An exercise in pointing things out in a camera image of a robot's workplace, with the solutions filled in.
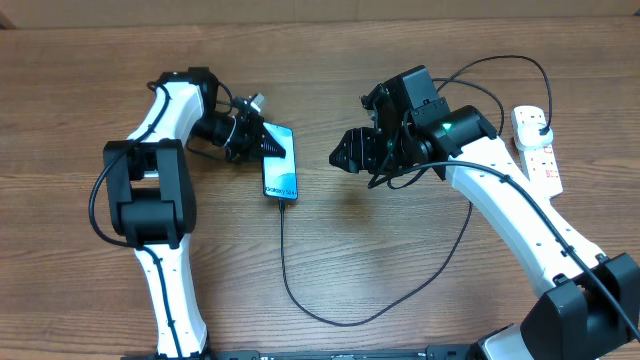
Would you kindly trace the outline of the Samsung Galaxy smartphone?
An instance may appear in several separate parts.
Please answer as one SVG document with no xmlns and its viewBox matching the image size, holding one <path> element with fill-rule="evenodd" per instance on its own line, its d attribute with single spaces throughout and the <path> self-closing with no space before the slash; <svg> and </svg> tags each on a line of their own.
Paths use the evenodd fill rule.
<svg viewBox="0 0 640 360">
<path fill-rule="evenodd" d="M 296 201 L 298 183 L 296 174 L 294 133 L 290 128 L 264 122 L 263 134 L 272 135 L 286 150 L 285 158 L 262 159 L 263 193 L 266 197 Z"/>
</svg>

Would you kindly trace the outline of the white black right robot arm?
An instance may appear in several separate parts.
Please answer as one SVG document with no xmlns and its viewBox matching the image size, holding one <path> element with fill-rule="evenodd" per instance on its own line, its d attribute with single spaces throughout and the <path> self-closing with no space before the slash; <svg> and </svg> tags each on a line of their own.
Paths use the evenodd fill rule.
<svg viewBox="0 0 640 360">
<path fill-rule="evenodd" d="M 460 350 L 467 359 L 598 359 L 639 337 L 639 267 L 576 231 L 515 164 L 473 106 L 451 110 L 424 66 L 361 99 L 372 125 L 348 130 L 329 157 L 377 186 L 433 170 L 502 238 L 537 297 L 524 320 Z"/>
</svg>

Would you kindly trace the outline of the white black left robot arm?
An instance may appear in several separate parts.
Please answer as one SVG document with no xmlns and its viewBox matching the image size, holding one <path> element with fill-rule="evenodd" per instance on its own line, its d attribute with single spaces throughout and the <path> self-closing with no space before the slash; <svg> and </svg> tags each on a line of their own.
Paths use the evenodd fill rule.
<svg viewBox="0 0 640 360">
<path fill-rule="evenodd" d="M 118 236 L 96 233 L 132 249 L 144 271 L 158 331 L 153 358 L 211 359 L 190 264 L 197 205 L 185 150 L 200 138 L 224 148 L 230 163 L 261 161 L 264 195 L 294 200 L 294 134 L 265 121 L 261 94 L 219 100 L 224 85 L 206 67 L 164 72 L 148 86 L 151 109 L 127 139 L 106 143 L 94 184 L 107 188 Z"/>
</svg>

